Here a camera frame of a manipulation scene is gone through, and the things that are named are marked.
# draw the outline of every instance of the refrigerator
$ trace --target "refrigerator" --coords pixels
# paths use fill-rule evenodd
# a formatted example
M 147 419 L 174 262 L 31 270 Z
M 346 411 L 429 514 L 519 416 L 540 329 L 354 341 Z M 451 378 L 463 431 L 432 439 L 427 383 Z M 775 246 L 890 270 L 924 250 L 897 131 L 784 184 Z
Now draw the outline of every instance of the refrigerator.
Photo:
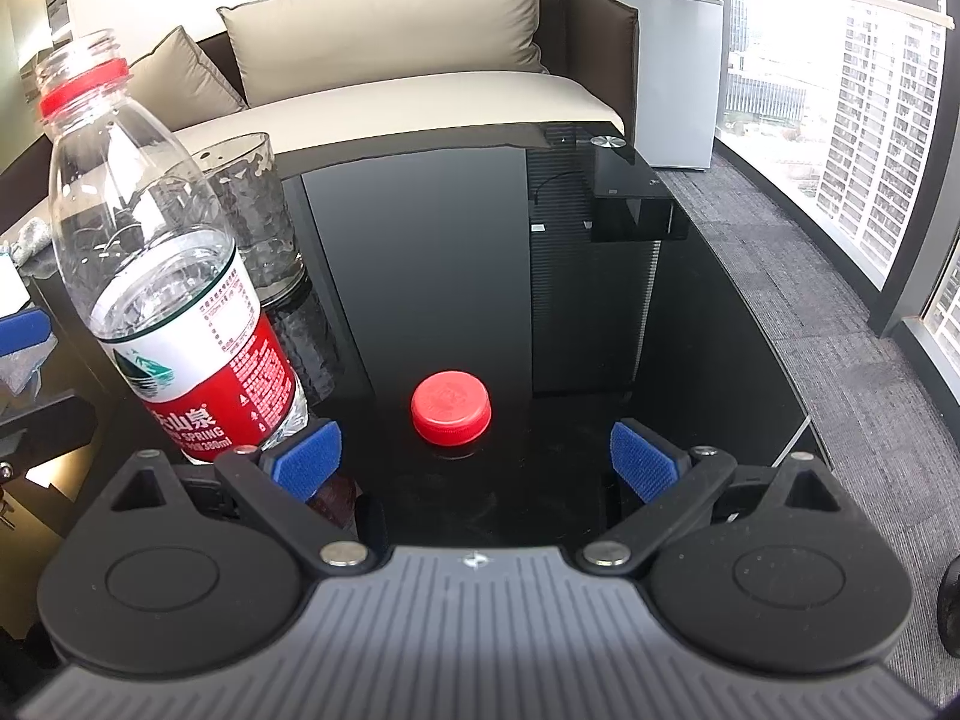
M 618 0 L 640 14 L 634 146 L 653 167 L 710 165 L 723 0 Z

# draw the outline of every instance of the carpeted floor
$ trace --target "carpeted floor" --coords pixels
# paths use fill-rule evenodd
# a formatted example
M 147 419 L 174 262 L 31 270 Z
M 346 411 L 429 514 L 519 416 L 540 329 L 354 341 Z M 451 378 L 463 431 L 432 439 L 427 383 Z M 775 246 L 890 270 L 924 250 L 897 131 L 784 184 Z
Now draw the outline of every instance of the carpeted floor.
M 934 604 L 960 554 L 960 453 L 899 348 L 800 228 L 718 154 L 661 172 L 733 276 L 813 415 L 836 475 L 906 565 L 913 617 L 889 664 L 931 701 L 960 692 Z

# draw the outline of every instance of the transparent bottle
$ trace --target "transparent bottle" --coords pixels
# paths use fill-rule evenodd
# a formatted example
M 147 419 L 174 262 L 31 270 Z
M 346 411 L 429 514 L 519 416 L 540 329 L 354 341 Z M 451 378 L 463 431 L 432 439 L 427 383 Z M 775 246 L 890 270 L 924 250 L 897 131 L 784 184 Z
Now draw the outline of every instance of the transparent bottle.
M 67 293 L 190 459 L 274 445 L 306 424 L 304 391 L 203 172 L 127 78 L 110 30 L 37 67 Z

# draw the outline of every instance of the large beige cushion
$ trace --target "large beige cushion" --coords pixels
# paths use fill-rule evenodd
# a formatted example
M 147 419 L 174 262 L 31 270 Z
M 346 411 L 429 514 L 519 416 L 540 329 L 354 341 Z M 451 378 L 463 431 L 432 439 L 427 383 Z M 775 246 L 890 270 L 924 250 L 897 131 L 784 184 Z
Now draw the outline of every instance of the large beige cushion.
M 542 71 L 539 0 L 261 0 L 219 14 L 250 105 L 408 76 Z
M 534 73 L 450 73 L 376 81 L 213 119 L 178 136 L 191 153 L 267 132 L 274 153 L 400 132 L 519 122 L 623 122 L 576 81 Z
M 131 65 L 131 96 L 169 129 L 247 108 L 203 50 L 178 26 Z

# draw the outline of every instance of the bottle label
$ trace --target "bottle label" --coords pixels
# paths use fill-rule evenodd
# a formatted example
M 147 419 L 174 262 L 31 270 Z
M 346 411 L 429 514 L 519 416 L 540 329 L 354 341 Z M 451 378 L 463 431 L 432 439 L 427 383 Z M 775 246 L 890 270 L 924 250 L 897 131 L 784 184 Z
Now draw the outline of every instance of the bottle label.
M 101 346 L 174 443 L 196 460 L 259 445 L 293 402 L 294 372 L 236 250 L 186 309 Z

